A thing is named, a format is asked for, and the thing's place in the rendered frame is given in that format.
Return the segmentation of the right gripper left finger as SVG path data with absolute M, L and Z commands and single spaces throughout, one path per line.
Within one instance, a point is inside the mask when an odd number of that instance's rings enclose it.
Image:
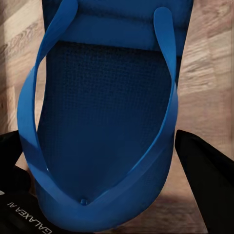
M 22 152 L 18 130 L 0 135 L 0 188 Z

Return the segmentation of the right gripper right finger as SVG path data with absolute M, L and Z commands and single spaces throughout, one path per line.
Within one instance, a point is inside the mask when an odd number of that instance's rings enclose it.
M 208 233 L 234 234 L 234 161 L 183 130 L 174 145 Z

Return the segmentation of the sandal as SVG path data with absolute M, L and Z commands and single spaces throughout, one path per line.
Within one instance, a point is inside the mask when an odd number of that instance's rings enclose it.
M 194 0 L 42 0 L 45 35 L 17 123 L 41 211 L 94 233 L 140 215 L 171 166 Z M 46 56 L 38 130 L 35 93 Z

